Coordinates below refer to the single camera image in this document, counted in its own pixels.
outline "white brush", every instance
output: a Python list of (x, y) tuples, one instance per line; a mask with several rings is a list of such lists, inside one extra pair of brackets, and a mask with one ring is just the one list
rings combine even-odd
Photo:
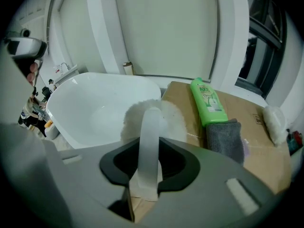
[[(153, 109), (160, 109), (160, 119), (157, 121), (156, 115), (151, 119)], [(126, 112), (121, 140), (126, 141), (130, 138), (141, 137), (138, 170), (129, 182), (131, 197), (148, 201), (157, 201), (158, 199), (157, 184), (162, 181), (162, 167), (159, 161), (158, 165), (155, 165), (155, 161), (152, 160), (152, 155), (156, 156), (157, 163), (158, 149), (156, 152), (154, 145), (151, 144), (154, 142), (152, 136), (155, 135), (156, 131), (160, 137), (186, 142), (185, 121), (180, 110), (174, 104), (167, 101), (148, 100), (131, 106)], [(148, 141), (148, 148), (141, 146), (142, 141)]]

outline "fluffy white duster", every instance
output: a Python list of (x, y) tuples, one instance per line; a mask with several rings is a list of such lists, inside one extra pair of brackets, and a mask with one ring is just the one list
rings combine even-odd
[(286, 141), (286, 120), (279, 107), (266, 106), (263, 109), (263, 117), (267, 126), (270, 138), (275, 146)]
[(139, 137), (144, 112), (151, 107), (161, 110), (163, 120), (160, 123), (160, 136), (181, 142), (187, 141), (187, 130), (184, 117), (179, 108), (168, 101), (148, 100), (132, 105), (124, 117), (121, 140)]

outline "gray towel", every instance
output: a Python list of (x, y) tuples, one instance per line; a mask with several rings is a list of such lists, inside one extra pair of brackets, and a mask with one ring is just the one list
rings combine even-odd
[(241, 139), (241, 124), (236, 119), (206, 126), (208, 149), (244, 163), (244, 147)]

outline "faucet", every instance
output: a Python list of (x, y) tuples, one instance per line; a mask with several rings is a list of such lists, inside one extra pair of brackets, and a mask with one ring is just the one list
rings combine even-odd
[(63, 64), (65, 64), (65, 65), (66, 65), (67, 70), (70, 70), (70, 69), (71, 69), (71, 68), (70, 68), (70, 66), (69, 66), (68, 64), (66, 64), (66, 63), (62, 63), (62, 64), (60, 65), (61, 69), (62, 69), (62, 65), (63, 65)]

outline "small bottle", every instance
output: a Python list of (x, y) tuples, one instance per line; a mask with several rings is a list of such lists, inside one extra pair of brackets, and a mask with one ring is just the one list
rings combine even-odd
[(218, 99), (219, 97), (211, 86), (205, 84), (201, 78), (196, 78), (191, 82), (190, 88), (203, 127), (206, 127), (207, 124), (228, 121), (225, 110)]
[(125, 74), (135, 75), (132, 62), (123, 63)]

